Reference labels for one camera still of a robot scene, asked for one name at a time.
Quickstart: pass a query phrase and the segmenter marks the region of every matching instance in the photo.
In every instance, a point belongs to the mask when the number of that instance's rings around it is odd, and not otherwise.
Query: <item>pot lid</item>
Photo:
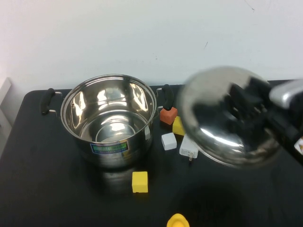
[[[219,163],[256,166],[277,153],[279,144],[269,129],[239,129],[243,122],[252,122],[251,113],[265,111],[254,91],[243,92],[251,89],[254,79],[269,85],[245,69],[212,68],[192,76],[179,93],[178,112],[186,134],[203,154]]]

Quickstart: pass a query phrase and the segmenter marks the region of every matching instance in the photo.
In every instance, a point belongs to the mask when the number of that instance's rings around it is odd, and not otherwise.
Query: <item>pot label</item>
[[[127,142],[115,145],[97,145],[91,143],[90,147],[95,154],[113,154],[128,150]]]

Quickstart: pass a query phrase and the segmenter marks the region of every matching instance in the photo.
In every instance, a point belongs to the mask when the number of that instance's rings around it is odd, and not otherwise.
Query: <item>yellow toy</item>
[[[172,132],[181,136],[185,135],[184,128],[179,116],[176,117],[174,123],[172,124]]]
[[[133,172],[133,193],[148,192],[148,176],[147,172]]]
[[[189,223],[182,214],[174,214],[166,227],[189,227]]]

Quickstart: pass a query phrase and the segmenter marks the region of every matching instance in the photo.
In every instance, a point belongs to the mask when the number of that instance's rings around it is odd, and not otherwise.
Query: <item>white charger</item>
[[[181,155],[189,157],[189,160],[198,157],[199,149],[198,147],[191,141],[191,139],[185,134],[180,146],[179,153]]]
[[[164,134],[161,137],[164,150],[171,150],[177,148],[177,140],[174,133]]]

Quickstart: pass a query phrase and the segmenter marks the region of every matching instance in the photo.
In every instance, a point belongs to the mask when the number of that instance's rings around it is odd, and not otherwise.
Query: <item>black pot handle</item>
[[[52,97],[54,97],[55,94],[60,94],[62,96],[61,92],[55,91],[52,88],[49,88],[42,96],[41,101],[40,101],[40,112],[42,115],[47,115],[49,112],[53,112],[56,114],[56,116],[58,116],[57,111],[49,109],[49,104],[52,100]]]
[[[157,97],[159,95],[159,91],[162,90],[165,96],[165,103],[163,108],[167,111],[171,110],[172,105],[174,104],[174,92],[168,84],[165,84],[163,87],[157,89]]]

